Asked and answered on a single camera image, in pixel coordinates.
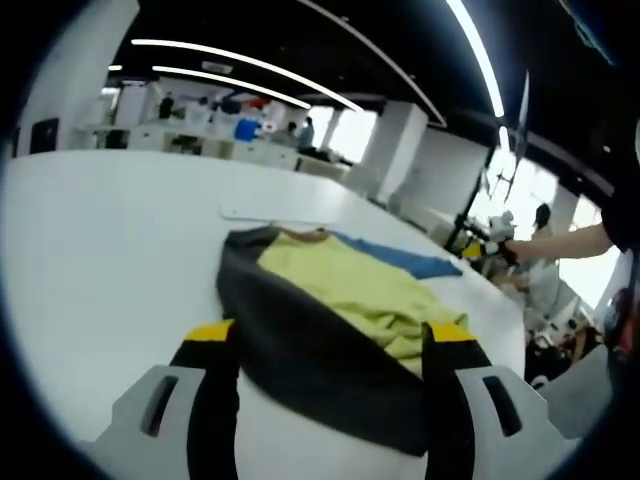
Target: desk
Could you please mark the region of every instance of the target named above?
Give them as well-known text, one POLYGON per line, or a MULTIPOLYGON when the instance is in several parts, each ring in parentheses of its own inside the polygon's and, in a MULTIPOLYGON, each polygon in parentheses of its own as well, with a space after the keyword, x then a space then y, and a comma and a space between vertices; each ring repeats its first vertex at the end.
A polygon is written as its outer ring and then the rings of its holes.
MULTIPOLYGON (((220 199, 238 189, 247 192, 238 196, 246 201, 258 198, 252 191, 269 198, 274 216, 282 204, 329 209, 333 228, 348 235, 450 257, 336 182, 294 172, 184 155, 91 150, 22 157, 7 164, 5 175, 2 275, 17 351, 72 439, 94 439, 126 389, 151 366, 166 365, 191 328, 220 319, 215 278, 222 242, 230 229, 260 225, 219 216, 220 199)), ((469 313, 471 330, 494 363, 522 375, 522 312, 461 267, 462 279, 425 284, 469 313)), ((301 465, 338 458, 344 478, 399 478, 398 469, 409 472, 406 478, 424 478, 426 458, 320 427, 265 399, 244 376, 238 388, 243 407, 254 404, 241 408, 238 418, 237 463, 239 473, 246 473, 241 478, 253 478, 247 469, 258 475, 284 468, 269 461, 278 451, 290 452, 301 465), (264 422, 256 423, 256 416, 264 422), (300 425, 314 427, 300 433, 300 425), (281 442, 273 442, 271 428, 278 429, 281 442)), ((330 467, 314 471, 307 465, 304 471, 329 478, 330 467)), ((296 478, 291 472, 261 478, 296 478)))

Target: person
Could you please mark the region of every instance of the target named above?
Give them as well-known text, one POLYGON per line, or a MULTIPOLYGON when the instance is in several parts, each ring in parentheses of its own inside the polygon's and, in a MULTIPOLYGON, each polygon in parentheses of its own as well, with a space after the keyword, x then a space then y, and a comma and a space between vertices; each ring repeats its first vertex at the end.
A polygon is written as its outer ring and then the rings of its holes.
POLYGON ((187 128, 194 130, 204 130, 211 117, 211 110, 209 109, 209 101, 207 97, 202 97, 197 102, 189 102, 185 109, 185 122, 187 128))
POLYGON ((307 150, 313 146, 313 135, 315 134, 313 130, 313 119, 307 117, 305 122, 306 125, 302 129, 300 138, 298 139, 298 150, 307 150))
POLYGON ((548 238, 553 236, 553 229, 551 228, 551 207, 546 203, 542 203, 536 208, 536 218, 533 222, 535 231, 531 238, 548 238))
POLYGON ((158 109, 158 118, 161 120, 168 120, 169 117, 171 117, 173 105, 173 97, 171 96, 171 92, 168 92, 160 102, 160 108, 158 109))
MULTIPOLYGON (((531 235, 531 239, 540 240, 543 238, 552 237, 553 230, 551 229, 550 221, 551 221, 551 208, 546 203, 543 203, 536 209, 536 216, 534 221, 535 231, 531 235)), ((536 255, 532 255, 531 258, 528 258, 526 255, 523 255, 522 259, 519 259, 519 263, 522 267, 520 269, 519 274, 507 275, 506 273, 498 273, 492 277, 491 281, 493 282, 494 285, 497 285, 497 286, 511 284, 514 287, 516 287, 518 290, 527 290, 529 286, 529 278, 528 278, 527 271, 530 270, 530 267, 536 260, 538 260, 536 255)))
POLYGON ((298 139, 295 135, 296 128, 298 128, 298 126, 295 122, 289 122, 286 130, 280 130, 271 135, 271 141, 273 143, 284 145, 285 147, 295 148, 298 143, 298 139))
MULTIPOLYGON (((640 163, 640 120, 635 128, 635 156, 640 163)), ((532 238, 529 241, 508 241, 505 247, 513 252, 518 263, 529 260, 546 258, 589 258, 602 255, 612 246, 616 246, 623 253, 623 260, 632 263, 630 279, 626 288, 627 300, 615 310, 615 325, 610 325, 607 340, 608 345, 619 343, 620 336, 626 332, 632 337, 627 343, 630 351, 638 341, 640 328, 633 328, 640 316, 640 277, 638 275, 638 259, 640 254, 640 228, 634 218, 634 207, 638 204, 634 193, 634 186, 638 184, 638 169, 628 172, 626 183, 616 188, 613 196, 602 210, 602 221, 597 225, 581 228, 573 232, 553 235, 547 238, 532 238)))

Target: white pillar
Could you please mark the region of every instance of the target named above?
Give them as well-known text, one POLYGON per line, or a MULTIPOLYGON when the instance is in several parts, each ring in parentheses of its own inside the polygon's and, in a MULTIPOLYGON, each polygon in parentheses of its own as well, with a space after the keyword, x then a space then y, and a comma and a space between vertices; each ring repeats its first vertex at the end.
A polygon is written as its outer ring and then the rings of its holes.
POLYGON ((336 127, 338 126, 338 122, 340 121, 341 114, 342 110, 334 110, 333 114, 331 114, 329 124, 327 125, 327 131, 325 132, 322 143, 320 144, 320 150, 327 150, 329 148, 329 142, 331 141, 333 132, 336 131, 336 127))
POLYGON ((573 215, 578 205, 578 197, 562 185, 553 198, 551 206, 551 227, 555 233, 566 233, 571 228, 573 215))
POLYGON ((426 113, 405 102, 387 103, 378 118, 363 165, 379 178, 374 196, 380 202, 386 203, 405 180, 427 123, 426 113))
POLYGON ((139 10, 136 0, 93 0, 60 35, 35 77, 20 119, 18 155, 27 155, 33 124, 59 118, 57 149, 84 145, 77 130, 98 99, 108 70, 139 10))

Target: white wall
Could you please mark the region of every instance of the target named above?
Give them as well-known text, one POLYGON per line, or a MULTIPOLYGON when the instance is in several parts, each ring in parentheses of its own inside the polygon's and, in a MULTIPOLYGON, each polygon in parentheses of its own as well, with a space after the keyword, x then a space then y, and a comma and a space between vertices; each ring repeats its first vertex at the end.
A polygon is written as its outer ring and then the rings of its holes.
POLYGON ((18 155, 26 155, 33 124, 58 117, 58 149, 81 148, 76 126, 100 96, 113 58, 139 10, 136 0, 94 0, 66 28, 31 87, 19 126, 18 155))
POLYGON ((425 130, 406 185, 406 201, 457 215, 469 201, 487 151, 464 138, 425 130))

